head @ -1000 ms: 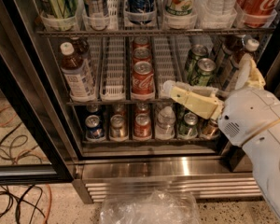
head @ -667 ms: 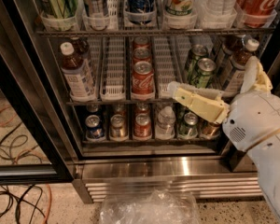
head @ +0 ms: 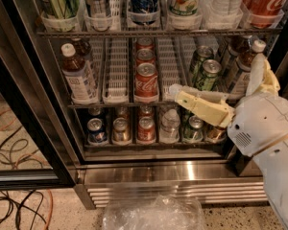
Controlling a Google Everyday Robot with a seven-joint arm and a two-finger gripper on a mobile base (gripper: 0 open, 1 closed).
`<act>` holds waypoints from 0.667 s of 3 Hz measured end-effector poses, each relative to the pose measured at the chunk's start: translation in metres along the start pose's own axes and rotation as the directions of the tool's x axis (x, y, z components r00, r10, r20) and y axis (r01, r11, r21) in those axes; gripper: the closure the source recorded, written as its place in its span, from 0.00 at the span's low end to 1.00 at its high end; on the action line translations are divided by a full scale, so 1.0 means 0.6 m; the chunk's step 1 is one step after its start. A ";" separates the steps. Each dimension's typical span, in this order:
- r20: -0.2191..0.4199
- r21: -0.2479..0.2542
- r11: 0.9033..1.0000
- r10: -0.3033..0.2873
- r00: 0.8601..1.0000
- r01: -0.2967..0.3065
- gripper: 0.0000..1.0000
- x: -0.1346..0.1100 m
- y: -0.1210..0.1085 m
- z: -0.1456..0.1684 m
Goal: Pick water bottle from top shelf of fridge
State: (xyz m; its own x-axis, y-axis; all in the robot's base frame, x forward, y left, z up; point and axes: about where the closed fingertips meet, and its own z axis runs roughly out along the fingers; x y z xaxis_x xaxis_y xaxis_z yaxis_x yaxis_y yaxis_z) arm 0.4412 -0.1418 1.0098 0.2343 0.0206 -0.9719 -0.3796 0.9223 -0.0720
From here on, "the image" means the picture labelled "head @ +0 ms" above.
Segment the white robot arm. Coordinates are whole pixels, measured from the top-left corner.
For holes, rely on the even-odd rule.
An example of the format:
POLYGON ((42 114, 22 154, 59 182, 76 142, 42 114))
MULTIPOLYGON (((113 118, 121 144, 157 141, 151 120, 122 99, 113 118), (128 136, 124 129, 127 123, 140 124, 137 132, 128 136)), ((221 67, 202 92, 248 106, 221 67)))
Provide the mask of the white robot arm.
POLYGON ((269 61, 257 55, 251 65, 246 95, 236 106, 227 104, 228 94, 200 91, 173 84, 174 101, 214 127, 224 127, 229 139, 261 170, 264 191, 288 230, 288 101, 280 89, 269 61))

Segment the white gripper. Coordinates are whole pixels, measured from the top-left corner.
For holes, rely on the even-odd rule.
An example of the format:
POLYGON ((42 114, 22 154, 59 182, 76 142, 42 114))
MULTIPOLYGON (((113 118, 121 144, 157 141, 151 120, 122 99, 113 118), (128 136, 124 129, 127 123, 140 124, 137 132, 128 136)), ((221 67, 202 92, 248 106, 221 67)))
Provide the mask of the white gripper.
POLYGON ((246 156, 254 156, 282 137, 288 146, 288 101, 278 96, 279 90, 276 75, 263 54, 252 60, 247 97, 235 109, 227 104, 227 93, 176 83, 169 87, 177 104, 210 125, 228 127, 228 137, 246 156))

